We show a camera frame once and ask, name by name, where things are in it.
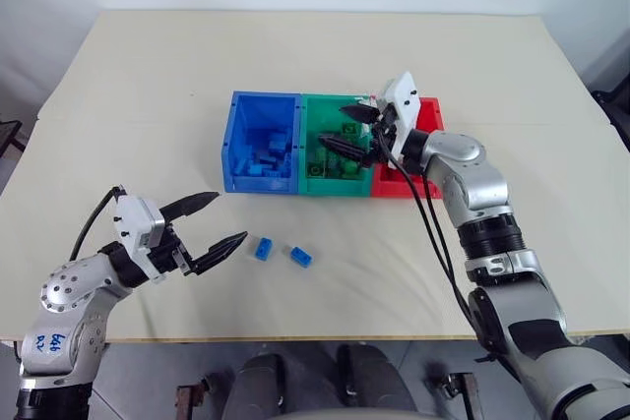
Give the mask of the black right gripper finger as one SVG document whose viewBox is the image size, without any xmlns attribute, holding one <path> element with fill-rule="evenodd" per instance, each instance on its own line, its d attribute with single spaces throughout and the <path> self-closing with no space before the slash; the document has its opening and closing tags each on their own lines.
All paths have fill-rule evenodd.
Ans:
<svg viewBox="0 0 630 420">
<path fill-rule="evenodd" d="M 362 124 L 374 124 L 379 120 L 380 111 L 377 107 L 355 103 L 340 108 L 340 111 L 352 120 Z"/>
<path fill-rule="evenodd" d="M 352 160 L 359 165 L 369 165 L 367 160 L 368 152 L 341 136 L 334 134 L 321 134 L 318 137 L 318 141 L 324 148 L 332 153 Z"/>
</svg>

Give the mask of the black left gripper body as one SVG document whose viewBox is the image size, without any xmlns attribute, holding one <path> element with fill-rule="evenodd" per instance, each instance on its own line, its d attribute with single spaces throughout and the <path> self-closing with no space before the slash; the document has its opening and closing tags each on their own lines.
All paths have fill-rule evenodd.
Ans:
<svg viewBox="0 0 630 420">
<path fill-rule="evenodd" d="M 162 232 L 158 244 L 148 254 L 149 261 L 159 274 L 181 270 L 184 275 L 192 272 L 193 259 L 169 224 Z"/>
</svg>

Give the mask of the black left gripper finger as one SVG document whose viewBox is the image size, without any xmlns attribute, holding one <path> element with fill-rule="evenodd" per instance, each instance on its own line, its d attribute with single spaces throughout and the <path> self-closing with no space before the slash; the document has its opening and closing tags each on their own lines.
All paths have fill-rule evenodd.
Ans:
<svg viewBox="0 0 630 420">
<path fill-rule="evenodd" d="M 225 261 L 244 242 L 247 231 L 236 233 L 223 238 L 209 248 L 208 252 L 190 263 L 192 273 L 201 275 Z"/>
<path fill-rule="evenodd" d="M 202 210 L 220 196 L 219 192 L 207 191 L 183 197 L 159 209 L 165 225 L 182 216 L 190 216 Z"/>
</svg>

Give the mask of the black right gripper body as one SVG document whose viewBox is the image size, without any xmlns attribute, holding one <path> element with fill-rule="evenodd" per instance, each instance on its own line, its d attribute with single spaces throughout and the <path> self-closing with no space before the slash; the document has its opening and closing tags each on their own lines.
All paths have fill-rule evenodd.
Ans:
<svg viewBox="0 0 630 420">
<path fill-rule="evenodd" d="M 380 111 L 376 109 L 368 115 L 367 124 L 371 126 L 372 139 L 369 151 L 363 158 L 363 165 L 369 167 L 376 163 L 388 163 L 392 155 L 392 146 L 397 137 L 398 113 L 393 103 Z"/>
</svg>

